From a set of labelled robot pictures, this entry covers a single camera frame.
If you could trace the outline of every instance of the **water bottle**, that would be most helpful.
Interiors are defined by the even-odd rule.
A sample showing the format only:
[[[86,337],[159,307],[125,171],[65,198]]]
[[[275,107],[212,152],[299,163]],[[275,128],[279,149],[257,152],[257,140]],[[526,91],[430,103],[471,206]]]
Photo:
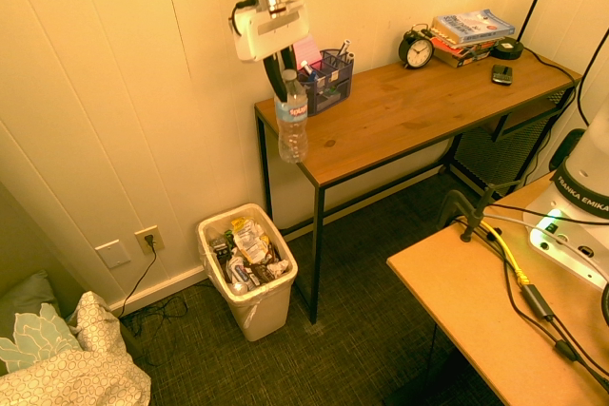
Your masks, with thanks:
[[[287,102],[281,102],[275,96],[275,113],[279,126],[279,155],[289,164],[302,162],[308,153],[305,130],[308,99],[305,88],[298,82],[297,77],[296,70],[284,70],[282,78],[287,90]]]

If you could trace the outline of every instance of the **yellow cable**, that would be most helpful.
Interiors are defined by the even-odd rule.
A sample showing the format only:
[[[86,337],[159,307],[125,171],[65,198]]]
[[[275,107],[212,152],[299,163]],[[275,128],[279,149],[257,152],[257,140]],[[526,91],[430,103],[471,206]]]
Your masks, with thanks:
[[[514,255],[512,254],[512,251],[510,251],[510,248],[507,247],[507,244],[505,244],[505,241],[503,240],[501,235],[499,233],[497,233],[497,231],[492,226],[490,226],[488,223],[486,223],[485,221],[480,221],[480,224],[482,225],[482,227],[484,227],[486,230],[488,230],[490,233],[492,233],[495,236],[495,238],[497,239],[497,242],[503,248],[503,251],[505,252],[505,256],[507,257],[507,260],[514,267],[514,273],[516,273],[516,277],[518,278],[518,286],[523,287],[524,285],[528,284],[530,282],[529,279],[522,272],[522,270],[518,267],[518,264],[516,263],[516,259],[514,259]]]

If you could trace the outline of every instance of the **wooden desk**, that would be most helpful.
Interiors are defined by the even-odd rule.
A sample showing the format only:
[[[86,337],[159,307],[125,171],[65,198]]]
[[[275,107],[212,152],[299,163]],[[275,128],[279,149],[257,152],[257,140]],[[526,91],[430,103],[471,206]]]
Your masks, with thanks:
[[[420,70],[406,70],[400,63],[375,68],[353,77],[348,99],[308,118],[308,158],[298,167],[315,187],[314,217],[312,221],[297,224],[283,233],[313,222],[314,266],[310,294],[304,290],[306,285],[302,278],[297,278],[299,289],[309,304],[311,322],[317,318],[323,219],[346,206],[325,210],[324,196],[328,188],[472,127],[493,123],[503,126],[500,120],[504,120],[508,113],[536,105],[540,99],[557,91],[562,93],[557,108],[560,110],[573,88],[573,83],[564,74],[540,64],[528,51],[520,59],[510,61],[514,69],[512,86],[492,84],[491,68],[498,62],[505,63],[487,58],[463,68],[452,68],[432,60]],[[575,81],[580,79],[577,73],[567,71]],[[255,112],[264,174],[265,210],[272,218],[265,129],[277,137],[273,100],[256,104]],[[437,165],[432,164],[421,172]],[[411,177],[405,176],[378,190],[386,190]]]
[[[547,180],[538,180],[501,203],[525,207],[547,185]],[[488,212],[521,219],[520,211]],[[586,352],[609,368],[601,292],[530,248],[525,227],[487,222],[501,228],[519,266]],[[548,337],[514,312],[498,256],[478,237],[462,242],[461,233],[462,226],[454,224],[391,257],[388,264],[497,396],[511,405],[609,404],[609,395],[579,364],[556,353]],[[533,316],[512,276],[517,305]]]

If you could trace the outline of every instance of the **clock face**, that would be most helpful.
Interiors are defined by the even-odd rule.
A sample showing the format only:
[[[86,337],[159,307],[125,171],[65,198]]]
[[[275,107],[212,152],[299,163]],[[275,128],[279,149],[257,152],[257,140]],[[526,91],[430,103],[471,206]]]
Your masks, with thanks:
[[[406,63],[412,68],[421,68],[429,62],[433,55],[433,45],[429,40],[417,40],[406,54]]]

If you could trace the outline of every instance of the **pink sticky note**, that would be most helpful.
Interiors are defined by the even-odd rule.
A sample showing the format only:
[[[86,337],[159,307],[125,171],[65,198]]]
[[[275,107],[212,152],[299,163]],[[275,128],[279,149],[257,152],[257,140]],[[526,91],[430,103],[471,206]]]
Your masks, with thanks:
[[[298,70],[303,67],[301,66],[302,61],[313,64],[322,60],[322,54],[317,48],[317,45],[315,45],[315,40],[313,40],[313,37],[310,34],[304,39],[296,42],[292,47],[294,47],[294,54],[296,54],[296,66]]]

